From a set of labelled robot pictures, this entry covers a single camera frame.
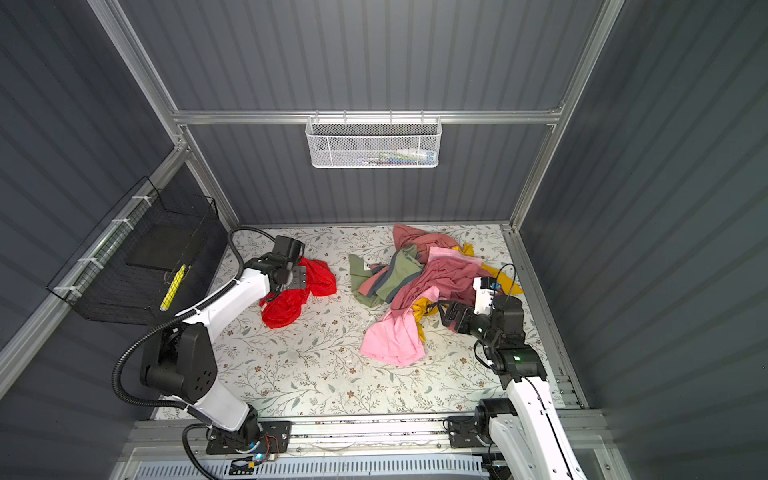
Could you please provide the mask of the red cloth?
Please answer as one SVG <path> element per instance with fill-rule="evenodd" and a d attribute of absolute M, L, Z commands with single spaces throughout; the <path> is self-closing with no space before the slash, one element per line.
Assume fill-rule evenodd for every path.
<path fill-rule="evenodd" d="M 270 329 L 283 328 L 296 321 L 311 295 L 322 298 L 337 293 L 336 277 L 325 261 L 304 258 L 300 265 L 306 268 L 305 288 L 270 294 L 259 301 L 262 321 Z"/>

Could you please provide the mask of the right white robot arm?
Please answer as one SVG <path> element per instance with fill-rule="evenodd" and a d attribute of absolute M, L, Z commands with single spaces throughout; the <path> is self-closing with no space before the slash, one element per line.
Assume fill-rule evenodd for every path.
<path fill-rule="evenodd" d="M 476 360 L 496 375 L 504 396 L 483 399 L 474 415 L 449 416 L 453 448 L 497 447 L 514 479 L 584 479 L 557 414 L 538 353 L 525 342 L 524 310 L 516 297 L 496 295 L 479 307 L 441 300 L 434 307 L 449 330 L 475 339 Z"/>

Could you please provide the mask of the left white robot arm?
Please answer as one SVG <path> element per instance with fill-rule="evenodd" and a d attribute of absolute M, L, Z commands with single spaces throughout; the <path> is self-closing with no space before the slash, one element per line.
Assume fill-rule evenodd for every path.
<path fill-rule="evenodd" d="M 174 325 L 143 344 L 141 383 L 169 398 L 175 408 L 227 432 L 255 429 L 258 414 L 218 378 L 214 342 L 248 307 L 306 285 L 306 268 L 300 265 L 304 243 L 283 235 L 267 238 L 273 242 L 271 251 L 244 260 L 230 234 L 234 277 L 178 312 Z"/>

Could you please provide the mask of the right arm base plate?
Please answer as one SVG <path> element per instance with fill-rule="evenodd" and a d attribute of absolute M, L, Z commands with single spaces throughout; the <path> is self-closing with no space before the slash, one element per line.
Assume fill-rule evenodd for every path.
<path fill-rule="evenodd" d="M 443 428 L 453 449 L 490 447 L 493 441 L 489 420 L 475 416 L 452 415 L 446 417 Z"/>

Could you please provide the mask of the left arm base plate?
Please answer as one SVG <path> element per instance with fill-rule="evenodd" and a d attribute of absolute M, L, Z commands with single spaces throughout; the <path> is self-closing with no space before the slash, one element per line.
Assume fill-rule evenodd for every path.
<path fill-rule="evenodd" d="M 281 454 L 287 451 L 293 424 L 289 421 L 246 423 L 240 430 L 229 432 L 213 427 L 206 434 L 208 455 Z"/>

